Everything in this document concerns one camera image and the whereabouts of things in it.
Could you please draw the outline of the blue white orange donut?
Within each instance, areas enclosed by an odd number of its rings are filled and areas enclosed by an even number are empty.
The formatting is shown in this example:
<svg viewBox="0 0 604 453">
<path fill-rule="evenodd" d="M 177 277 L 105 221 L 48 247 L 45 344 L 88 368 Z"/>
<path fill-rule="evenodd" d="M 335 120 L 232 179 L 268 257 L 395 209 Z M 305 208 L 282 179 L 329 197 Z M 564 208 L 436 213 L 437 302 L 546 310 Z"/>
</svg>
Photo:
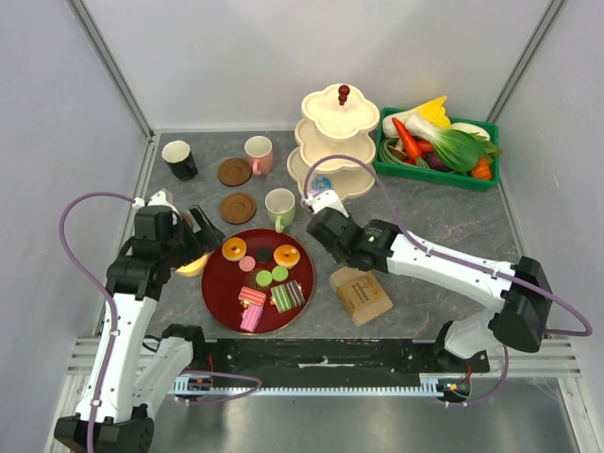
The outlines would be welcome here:
<svg viewBox="0 0 604 453">
<path fill-rule="evenodd" d="M 310 183 L 310 191 L 312 193 L 321 193 L 326 190 L 331 190 L 332 184 L 328 177 L 326 176 L 317 176 Z"/>
</svg>

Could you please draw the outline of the orange glazed donut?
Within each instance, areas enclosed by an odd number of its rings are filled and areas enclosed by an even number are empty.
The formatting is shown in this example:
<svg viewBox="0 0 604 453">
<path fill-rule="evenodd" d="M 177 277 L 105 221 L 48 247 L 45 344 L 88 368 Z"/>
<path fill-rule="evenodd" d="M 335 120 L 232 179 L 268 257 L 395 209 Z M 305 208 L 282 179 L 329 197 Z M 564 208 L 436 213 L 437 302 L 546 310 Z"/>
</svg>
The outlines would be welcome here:
<svg viewBox="0 0 604 453">
<path fill-rule="evenodd" d="M 247 252 L 247 244 L 240 237 L 232 237 L 225 240 L 222 244 L 221 253 L 228 261 L 239 261 Z"/>
<path fill-rule="evenodd" d="M 283 244 L 275 249 L 273 258 L 278 266 L 291 269 L 299 263 L 301 256 L 295 246 Z"/>
</svg>

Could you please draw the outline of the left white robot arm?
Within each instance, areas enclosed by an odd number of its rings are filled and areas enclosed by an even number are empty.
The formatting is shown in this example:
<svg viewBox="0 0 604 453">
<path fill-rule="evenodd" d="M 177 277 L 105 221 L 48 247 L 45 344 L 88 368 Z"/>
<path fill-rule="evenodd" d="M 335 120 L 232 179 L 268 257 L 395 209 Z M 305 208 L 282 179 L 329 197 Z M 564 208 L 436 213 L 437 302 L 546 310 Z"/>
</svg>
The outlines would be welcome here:
<svg viewBox="0 0 604 453">
<path fill-rule="evenodd" d="M 155 417 L 176 378 L 207 362 L 199 326 L 171 324 L 144 369 L 147 326 L 172 272 L 218 249 L 225 239 L 196 205 L 187 216 L 166 190 L 133 200 L 134 234 L 107 271 L 104 326 L 92 372 L 75 412 L 60 417 L 55 439 L 73 452 L 146 452 Z"/>
</svg>

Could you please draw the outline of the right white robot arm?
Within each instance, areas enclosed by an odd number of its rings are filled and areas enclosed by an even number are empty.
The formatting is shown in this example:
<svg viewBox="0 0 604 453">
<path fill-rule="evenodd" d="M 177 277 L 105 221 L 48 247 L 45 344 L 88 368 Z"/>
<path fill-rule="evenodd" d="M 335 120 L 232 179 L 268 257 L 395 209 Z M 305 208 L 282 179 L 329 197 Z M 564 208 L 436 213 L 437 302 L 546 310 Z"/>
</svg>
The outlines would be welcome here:
<svg viewBox="0 0 604 453">
<path fill-rule="evenodd" d="M 362 271 L 414 277 L 479 303 L 483 309 L 445 323 L 432 347 L 441 370 L 462 371 L 490 347 L 536 353 L 551 309 L 541 264 L 485 260 L 430 243 L 399 226 L 374 219 L 359 226 L 333 208 L 315 214 L 307 231 L 337 262 Z"/>
</svg>

